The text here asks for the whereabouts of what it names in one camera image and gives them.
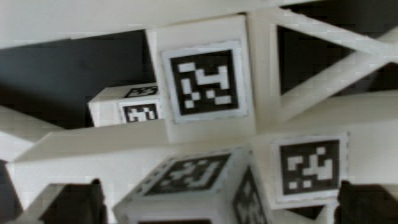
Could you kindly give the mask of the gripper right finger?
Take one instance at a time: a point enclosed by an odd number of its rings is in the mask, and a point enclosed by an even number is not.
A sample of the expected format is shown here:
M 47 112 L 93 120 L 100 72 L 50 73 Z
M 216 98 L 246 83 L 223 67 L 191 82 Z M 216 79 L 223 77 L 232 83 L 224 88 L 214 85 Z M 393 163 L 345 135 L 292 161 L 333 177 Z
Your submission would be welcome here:
M 342 182 L 335 224 L 398 224 L 398 184 Z

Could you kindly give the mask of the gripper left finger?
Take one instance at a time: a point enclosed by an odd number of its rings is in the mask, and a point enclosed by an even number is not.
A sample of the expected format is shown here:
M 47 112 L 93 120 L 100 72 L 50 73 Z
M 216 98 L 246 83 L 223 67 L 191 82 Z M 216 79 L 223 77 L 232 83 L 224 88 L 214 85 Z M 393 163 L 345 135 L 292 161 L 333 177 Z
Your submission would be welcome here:
M 15 224 L 107 224 L 102 181 L 50 184 Z

